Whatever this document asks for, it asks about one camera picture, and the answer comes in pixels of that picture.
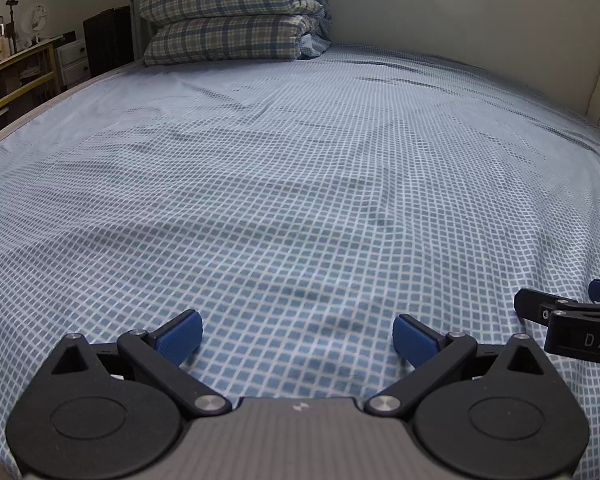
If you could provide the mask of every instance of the silver bolt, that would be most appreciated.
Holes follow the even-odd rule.
[[[203,395],[193,403],[201,412],[216,412],[224,408],[226,400],[219,395]]]
[[[394,412],[400,408],[400,400],[391,395],[378,395],[369,401],[369,405],[376,412]]]

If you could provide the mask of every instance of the drawer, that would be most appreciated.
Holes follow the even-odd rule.
[[[86,59],[62,69],[62,81],[66,86],[72,86],[74,83],[90,77],[89,62]]]
[[[69,66],[86,57],[87,47],[84,44],[84,40],[74,41],[73,43],[67,43],[58,47],[58,59],[60,60],[61,67]]]

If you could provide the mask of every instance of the gray gripper base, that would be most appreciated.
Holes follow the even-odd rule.
[[[431,462],[400,420],[367,415],[347,398],[244,399],[195,421],[173,452],[128,478],[467,480]]]

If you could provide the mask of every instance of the white grid pattern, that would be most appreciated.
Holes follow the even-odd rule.
[[[479,70],[363,47],[149,68],[0,143],[0,459],[55,342],[185,308],[185,366],[239,396],[369,396],[408,312],[499,343],[522,286],[600,278],[600,133]],[[528,327],[539,342],[538,327]],[[600,479],[600,366],[554,359]]]

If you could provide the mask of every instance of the desk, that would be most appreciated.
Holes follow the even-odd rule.
[[[3,59],[0,62],[0,74],[3,73],[5,69],[14,65],[15,63],[24,61],[29,57],[36,56],[38,54],[44,54],[46,57],[46,64],[48,64],[48,72],[42,73],[42,75],[40,75],[33,81],[30,81],[20,86],[19,88],[16,88],[13,91],[9,92],[4,97],[1,97],[0,109],[4,108],[6,105],[16,100],[17,98],[23,96],[27,92],[30,92],[33,89],[50,81],[54,82],[56,94],[60,93],[60,78],[58,74],[58,67],[56,66],[56,55],[54,53],[53,46],[53,42],[60,38],[62,38],[62,36],[57,36],[55,38],[51,38],[50,40],[41,41],[39,44],[26,48],[25,50],[21,50],[19,53],[14,54],[13,56],[8,57],[7,59]]]

